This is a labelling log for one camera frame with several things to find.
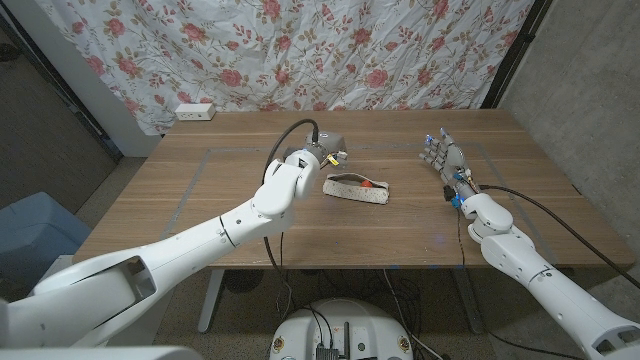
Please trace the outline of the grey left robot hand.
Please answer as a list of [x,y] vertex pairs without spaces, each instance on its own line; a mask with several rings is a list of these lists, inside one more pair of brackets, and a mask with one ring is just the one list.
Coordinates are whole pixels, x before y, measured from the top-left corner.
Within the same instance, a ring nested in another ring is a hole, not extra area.
[[306,137],[305,149],[310,151],[321,166],[330,164],[335,167],[347,164],[347,146],[345,138],[337,133],[321,131],[316,140],[313,134]]

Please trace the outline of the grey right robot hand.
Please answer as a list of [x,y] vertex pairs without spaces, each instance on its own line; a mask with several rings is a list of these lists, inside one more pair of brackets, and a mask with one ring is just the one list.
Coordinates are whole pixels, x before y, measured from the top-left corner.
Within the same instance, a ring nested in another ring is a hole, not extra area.
[[427,135],[424,152],[419,157],[433,167],[446,186],[449,186],[462,200],[478,193],[465,155],[453,137],[440,129],[441,138]]

